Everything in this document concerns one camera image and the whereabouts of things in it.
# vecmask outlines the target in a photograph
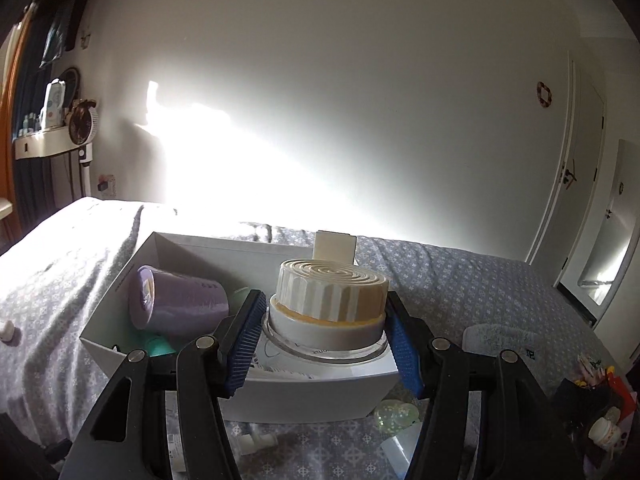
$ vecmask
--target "red object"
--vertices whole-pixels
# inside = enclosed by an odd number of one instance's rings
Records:
[[[613,373],[609,372],[607,373],[607,381],[609,381],[609,387],[622,397],[623,404],[622,408],[620,408],[620,420],[624,420],[636,410],[636,402],[620,377],[614,376]]]

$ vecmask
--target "door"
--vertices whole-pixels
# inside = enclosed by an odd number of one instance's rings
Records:
[[[604,104],[589,77],[574,65],[572,126],[556,204],[540,238],[531,266],[555,285],[580,234],[600,158]]]

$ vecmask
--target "lavender cylinder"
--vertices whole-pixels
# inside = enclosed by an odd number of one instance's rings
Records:
[[[218,282],[142,266],[131,280],[129,316],[133,326],[163,336],[194,339],[213,332],[228,316]]]

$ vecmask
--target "bed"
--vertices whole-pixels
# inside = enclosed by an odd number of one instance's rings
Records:
[[[311,246],[314,234],[265,224],[198,222],[165,206],[83,198],[0,256],[1,317],[17,334],[0,344],[0,413],[43,445],[73,439],[107,382],[78,340],[111,281],[152,231]],[[499,323],[542,336],[551,394],[580,352],[615,364],[580,315],[524,262],[359,237],[356,259],[386,274],[412,316],[460,345],[466,327]],[[397,386],[390,394],[406,398]],[[247,478],[395,478],[371,417],[263,425],[279,446],[239,463]],[[230,434],[244,433],[228,423]]]

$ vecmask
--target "gray patterned bedspread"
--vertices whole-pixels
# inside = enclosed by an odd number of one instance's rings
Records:
[[[154,230],[310,246],[314,235],[264,224],[203,226],[168,206],[85,198],[44,221],[0,256],[0,317],[19,333],[0,344],[0,412],[36,442],[73,439],[106,378],[78,340],[103,293]],[[525,263],[412,242],[359,237],[356,259],[386,274],[412,316],[462,343],[467,326],[500,323],[537,332],[553,392],[586,352],[613,364],[593,331]],[[407,398],[401,387],[393,397]],[[230,433],[245,432],[229,423]],[[395,478],[370,417],[332,424],[260,427],[280,444],[245,457],[242,477]]]

